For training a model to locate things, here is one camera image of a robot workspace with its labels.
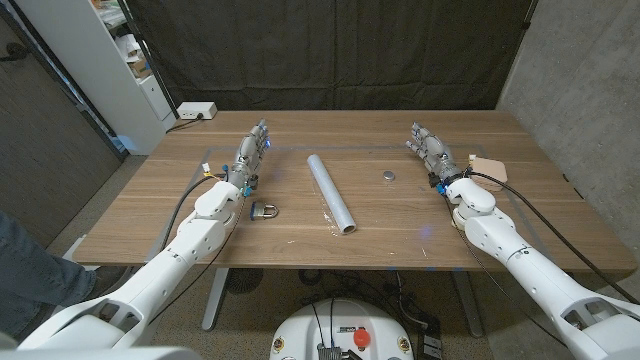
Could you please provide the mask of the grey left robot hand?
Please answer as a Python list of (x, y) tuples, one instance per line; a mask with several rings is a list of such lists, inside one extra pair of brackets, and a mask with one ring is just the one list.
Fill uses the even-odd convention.
[(228, 170), (227, 181), (240, 190), (255, 188), (263, 156), (270, 145), (266, 120), (262, 118), (242, 139)]

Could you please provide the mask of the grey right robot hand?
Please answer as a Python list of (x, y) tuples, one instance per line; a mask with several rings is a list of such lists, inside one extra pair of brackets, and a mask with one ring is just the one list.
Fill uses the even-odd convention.
[(406, 147), (424, 161), (431, 187), (446, 188), (463, 177), (450, 148), (437, 136), (417, 122), (411, 127), (411, 135), (412, 141), (407, 141)]

